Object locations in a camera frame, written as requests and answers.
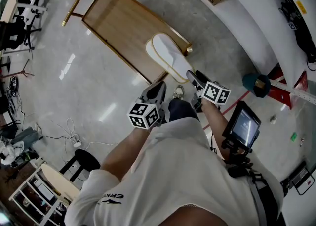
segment hand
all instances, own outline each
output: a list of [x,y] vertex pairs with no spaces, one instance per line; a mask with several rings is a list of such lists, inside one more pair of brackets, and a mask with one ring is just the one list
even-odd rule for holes
[[203,113],[206,114],[207,112],[212,110],[214,107],[216,107],[215,104],[213,104],[211,101],[208,101],[205,98],[202,98],[202,111],[203,111]]

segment sneaker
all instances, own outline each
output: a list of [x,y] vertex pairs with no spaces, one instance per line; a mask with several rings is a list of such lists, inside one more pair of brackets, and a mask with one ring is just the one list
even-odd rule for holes
[[173,98],[183,99],[184,89],[182,86],[177,86],[173,93]]

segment sticker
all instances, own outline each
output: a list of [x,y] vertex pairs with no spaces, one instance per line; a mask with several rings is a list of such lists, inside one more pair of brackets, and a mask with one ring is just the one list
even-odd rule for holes
[[307,14],[307,11],[305,10],[305,8],[304,8],[303,4],[301,3],[301,1],[297,1],[296,4],[300,8],[300,10],[301,10],[303,15]]

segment tiled floor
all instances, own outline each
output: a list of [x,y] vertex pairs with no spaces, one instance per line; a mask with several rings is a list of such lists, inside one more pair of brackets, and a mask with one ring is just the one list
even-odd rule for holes
[[[84,13],[92,1],[82,0],[76,12]],[[254,71],[253,65],[229,30],[203,3],[199,0],[138,1],[193,44],[194,51],[188,60],[195,69],[232,90],[223,110],[246,92],[241,78]],[[61,26],[73,2],[50,0],[48,12],[40,22],[43,31],[35,34],[33,42],[37,49],[33,51],[34,60],[27,67],[35,76],[19,77],[22,109],[27,116],[23,127],[37,122],[46,136],[68,136],[72,127],[69,131],[66,121],[71,118],[74,133],[80,135],[83,143],[82,148],[90,142],[118,143],[132,130],[126,113],[147,84],[90,33],[79,18],[73,17],[66,27]],[[11,71],[21,69],[28,58],[32,59],[29,53],[12,56]],[[170,76],[165,81],[168,103],[177,84]],[[184,87],[185,99],[190,100],[194,89],[189,83]],[[287,113],[280,111],[282,104],[270,98],[258,99],[249,95],[245,100],[263,122],[254,149],[267,168],[281,180],[308,148],[307,137],[304,146],[299,146],[300,137],[306,136],[309,130],[297,118],[302,116],[305,108],[298,105]],[[269,119],[274,114],[278,120],[273,126]],[[200,117],[205,126],[205,118]],[[23,116],[19,114],[18,118],[23,119]],[[293,132],[298,133],[294,143],[290,140]],[[88,151],[102,161],[112,148],[91,144]],[[69,140],[50,138],[38,141],[34,149],[57,169],[61,169],[75,151]],[[87,173],[83,175],[80,175],[81,179],[87,177]],[[76,180],[75,184],[81,186],[82,182]]]

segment dark pants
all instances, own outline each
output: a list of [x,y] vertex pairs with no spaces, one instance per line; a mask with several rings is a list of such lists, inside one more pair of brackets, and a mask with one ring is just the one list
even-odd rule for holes
[[197,113],[191,107],[191,104],[184,100],[174,98],[169,103],[168,110],[170,112],[169,122],[186,118],[186,117],[192,117],[199,121]]

